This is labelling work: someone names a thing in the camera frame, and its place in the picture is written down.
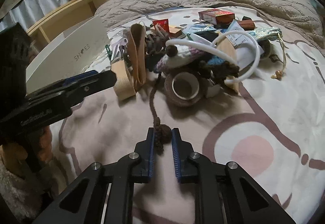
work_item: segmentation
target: curtain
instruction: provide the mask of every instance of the curtain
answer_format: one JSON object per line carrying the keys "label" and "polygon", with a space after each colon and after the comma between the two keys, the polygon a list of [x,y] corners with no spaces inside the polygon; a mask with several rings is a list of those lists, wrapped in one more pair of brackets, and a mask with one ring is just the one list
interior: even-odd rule
{"label": "curtain", "polygon": [[69,0],[22,0],[0,22],[0,31],[19,22],[27,31],[34,23]]}

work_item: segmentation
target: metal screw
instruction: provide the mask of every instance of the metal screw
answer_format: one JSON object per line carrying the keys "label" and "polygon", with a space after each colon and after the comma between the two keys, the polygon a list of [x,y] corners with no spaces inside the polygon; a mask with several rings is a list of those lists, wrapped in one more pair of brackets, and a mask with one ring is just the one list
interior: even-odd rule
{"label": "metal screw", "polygon": [[200,154],[197,153],[197,152],[192,152],[192,153],[190,154],[190,157],[193,158],[193,159],[198,159],[198,158],[200,157]]}
{"label": "metal screw", "polygon": [[229,167],[230,169],[237,169],[238,164],[235,163],[235,162],[230,162],[230,163],[228,164],[228,167]]}
{"label": "metal screw", "polygon": [[100,167],[101,167],[101,164],[100,164],[99,162],[94,162],[94,163],[91,164],[91,168],[92,168],[93,170],[97,170],[97,169],[99,169]]}
{"label": "metal screw", "polygon": [[138,154],[138,153],[130,153],[130,154],[129,154],[129,157],[130,157],[131,159],[137,159],[137,158],[139,157],[139,154]]}

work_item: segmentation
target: bed sheet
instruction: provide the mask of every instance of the bed sheet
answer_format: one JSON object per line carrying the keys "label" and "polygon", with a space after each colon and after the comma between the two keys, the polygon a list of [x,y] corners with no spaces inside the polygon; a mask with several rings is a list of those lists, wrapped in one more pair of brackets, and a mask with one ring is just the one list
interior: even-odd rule
{"label": "bed sheet", "polygon": [[[177,9],[129,22],[169,18],[184,27],[198,22],[198,11]],[[271,42],[269,59],[240,83],[239,95],[219,93],[182,109],[166,101],[163,85],[154,103],[162,123],[178,127],[183,140],[195,151],[222,164],[238,162],[296,221],[306,224],[324,201],[325,187],[325,59],[300,34],[267,21],[255,10],[222,7],[237,19],[252,18],[258,28],[279,27],[283,33],[287,67],[281,81],[271,79],[282,68],[282,49]],[[88,70],[109,69],[106,51]],[[51,125],[54,155],[71,182],[92,162],[108,164],[134,150],[152,127],[148,95],[155,75],[133,98],[118,102],[112,88],[87,97],[73,114]],[[156,157],[154,177],[134,187],[134,223],[194,222],[193,186],[177,183],[170,144]]]}

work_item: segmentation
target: white plastic tube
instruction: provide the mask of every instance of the white plastic tube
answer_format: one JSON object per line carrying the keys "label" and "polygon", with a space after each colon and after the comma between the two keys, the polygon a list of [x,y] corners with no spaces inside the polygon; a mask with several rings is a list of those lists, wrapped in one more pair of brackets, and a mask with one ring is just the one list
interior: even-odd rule
{"label": "white plastic tube", "polygon": [[[245,74],[241,75],[238,78],[232,79],[232,80],[225,80],[225,84],[227,84],[227,85],[234,84],[234,83],[239,83],[239,82],[249,78],[253,74],[253,72],[256,70],[256,68],[258,66],[258,63],[260,61],[260,57],[261,57],[258,43],[256,42],[256,40],[249,33],[245,32],[245,31],[229,31],[229,32],[225,32],[224,34],[221,34],[216,39],[214,39],[211,45],[217,44],[218,42],[225,39],[226,36],[231,35],[231,34],[245,35],[246,37],[248,37],[248,39],[250,39],[253,42],[253,45],[247,44],[247,46],[249,48],[255,49],[255,59],[254,59],[253,64],[251,65],[251,67],[249,68],[249,70]],[[218,49],[216,49],[216,48],[214,48],[212,46],[206,45],[206,44],[193,42],[193,41],[189,41],[189,40],[182,40],[182,39],[172,39],[172,40],[168,40],[166,42],[166,46],[167,45],[176,45],[176,44],[178,44],[178,45],[187,45],[189,47],[196,48],[196,49],[211,53],[211,54],[216,55],[216,56],[218,56],[218,57],[220,57],[220,58],[222,58],[222,59],[224,59],[224,60],[226,60],[226,61],[228,61],[228,62],[230,62],[232,64],[237,65],[237,62],[234,59],[232,59],[230,56],[228,56],[227,54],[223,53],[222,51],[220,51],[220,50],[218,50]]]}

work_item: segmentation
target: red packet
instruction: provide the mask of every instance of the red packet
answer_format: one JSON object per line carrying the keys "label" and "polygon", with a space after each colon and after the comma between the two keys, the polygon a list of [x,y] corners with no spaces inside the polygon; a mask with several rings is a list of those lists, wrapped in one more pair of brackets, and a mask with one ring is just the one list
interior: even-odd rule
{"label": "red packet", "polygon": [[159,24],[167,33],[169,33],[168,19],[153,21],[153,26]]}

